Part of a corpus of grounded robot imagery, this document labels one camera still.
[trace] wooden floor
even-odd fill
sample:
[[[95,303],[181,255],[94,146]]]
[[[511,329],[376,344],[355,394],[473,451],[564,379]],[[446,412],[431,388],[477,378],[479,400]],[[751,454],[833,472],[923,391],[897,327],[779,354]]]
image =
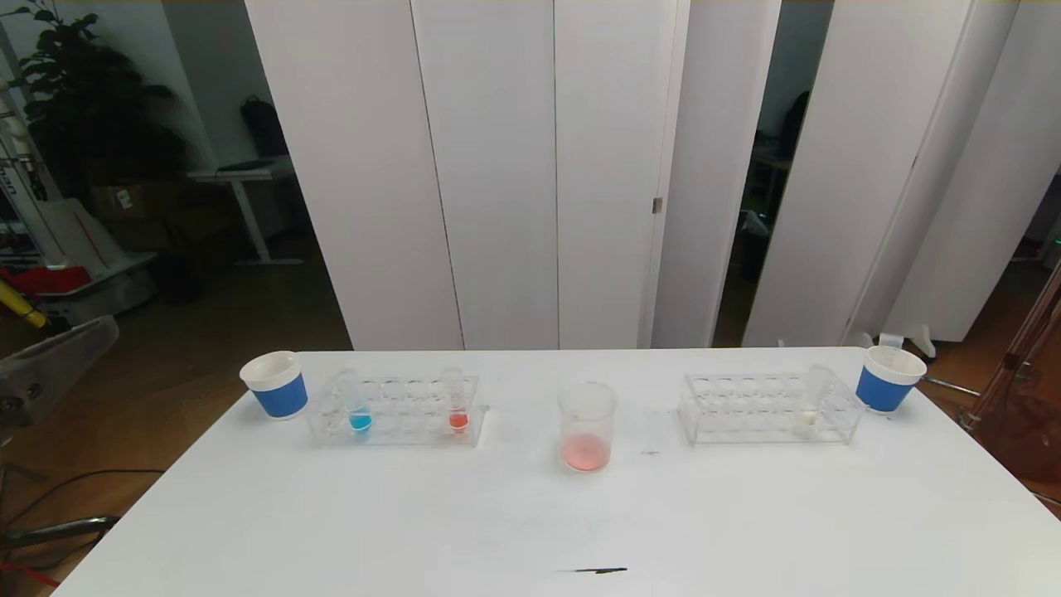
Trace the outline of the wooden floor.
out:
[[[982,388],[1045,279],[1045,270],[1033,267],[1007,271],[967,340],[940,347],[929,374]],[[81,473],[169,468],[243,394],[237,372],[256,355],[280,349],[350,348],[318,254],[299,266],[236,267],[214,280],[196,303],[170,306],[155,301],[121,316],[119,324],[121,339],[62,406],[5,446],[6,461],[34,477],[10,475],[0,504],[3,520],[56,482]],[[738,337],[736,324],[727,330]],[[0,351],[34,340],[33,331],[20,322],[0,321]],[[1057,356],[1061,341],[1054,345],[1050,355]],[[937,386],[922,384],[921,389],[952,414],[970,404],[969,398]],[[86,479],[42,503],[17,526],[121,514],[154,480],[154,475]],[[50,562],[82,541],[47,552],[19,551],[14,561]],[[50,574],[62,579],[81,555]],[[5,594],[12,597],[51,592],[18,574],[4,578]]]

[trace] glass beaker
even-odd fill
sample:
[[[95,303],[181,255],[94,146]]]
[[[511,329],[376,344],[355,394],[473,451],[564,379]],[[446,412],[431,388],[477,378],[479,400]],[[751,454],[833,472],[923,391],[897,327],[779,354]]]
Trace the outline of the glass beaker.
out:
[[[593,473],[611,458],[615,392],[604,384],[582,382],[557,398],[560,407],[560,460],[571,470]]]

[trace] green leaves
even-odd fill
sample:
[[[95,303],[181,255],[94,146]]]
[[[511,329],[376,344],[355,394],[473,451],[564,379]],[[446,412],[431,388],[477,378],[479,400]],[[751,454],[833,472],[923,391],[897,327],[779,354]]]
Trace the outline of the green leaves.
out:
[[[4,14],[0,15],[0,17],[8,17],[11,15],[28,15],[28,14],[30,14],[30,12],[31,11],[30,11],[29,6],[19,6],[17,8],[15,8],[14,11],[10,12],[10,13],[4,13]]]
[[[93,42],[99,16],[64,22],[46,10],[52,4],[27,3],[11,14],[47,25],[8,84],[36,93],[24,106],[28,126],[64,192],[84,195],[95,179],[182,173],[184,140],[153,117],[154,102],[173,101],[173,91],[144,84],[128,56]]]
[[[73,21],[72,23],[70,23],[70,27],[74,29],[87,29],[88,25],[95,24],[95,21],[98,20],[100,20],[100,15],[91,13]]]

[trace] paper cup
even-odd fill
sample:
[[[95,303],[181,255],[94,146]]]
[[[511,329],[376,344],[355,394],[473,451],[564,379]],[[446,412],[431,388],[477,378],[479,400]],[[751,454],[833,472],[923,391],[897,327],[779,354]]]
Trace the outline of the paper cup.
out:
[[[924,362],[906,351],[872,347],[866,351],[855,394],[872,410],[891,412],[926,371]]]
[[[278,421],[298,417],[309,402],[298,355],[278,351],[262,355],[240,370],[240,380],[265,412]]]

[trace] black cable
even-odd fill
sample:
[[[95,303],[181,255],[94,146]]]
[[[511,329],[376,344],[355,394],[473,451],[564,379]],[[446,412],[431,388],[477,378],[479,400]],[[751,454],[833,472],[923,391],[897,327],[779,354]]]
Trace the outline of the black cable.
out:
[[[75,481],[80,481],[80,480],[82,480],[82,479],[84,479],[86,477],[92,477],[92,476],[95,476],[95,475],[109,475],[109,474],[114,474],[114,473],[138,473],[138,474],[154,473],[156,475],[162,475],[162,474],[166,473],[166,471],[162,471],[160,469],[103,469],[101,471],[92,471],[91,473],[83,473],[81,475],[77,475],[75,477],[71,477],[71,478],[67,479],[67,480],[63,481],[62,484],[53,487],[52,489],[46,491],[45,493],[40,494],[40,496],[38,496],[37,499],[34,499],[32,503],[30,503],[30,505],[27,506],[25,508],[23,508],[18,514],[15,514],[14,516],[12,516],[11,520],[7,521],[7,523],[6,523],[5,526],[11,526],[15,521],[17,521],[17,520],[21,519],[22,516],[24,516],[31,510],[33,510],[34,508],[36,508],[37,505],[39,505],[41,502],[44,502],[45,499],[47,499],[50,495],[52,495],[56,491],[58,491],[58,490],[60,490],[60,489],[69,486],[70,484],[73,484]]]
[[[100,541],[102,541],[102,540],[103,540],[102,537],[98,537],[98,538],[95,538],[95,539],[93,539],[91,541],[86,541],[85,543],[79,545],[77,547],[74,547],[73,549],[68,550],[65,555],[63,555],[62,558],[57,558],[57,559],[55,559],[55,560],[53,560],[51,562],[45,563],[45,564],[22,564],[22,565],[25,566],[25,567],[28,567],[28,568],[32,568],[34,570],[37,570],[38,573],[47,572],[47,570],[49,570],[51,568],[54,568],[54,567],[57,567],[57,566],[62,566],[63,564],[65,564],[67,562],[67,560],[69,560],[70,558],[72,558],[73,556],[75,556],[82,549],[85,549],[85,548],[91,549],[91,548],[95,547],[97,544],[99,544]]]

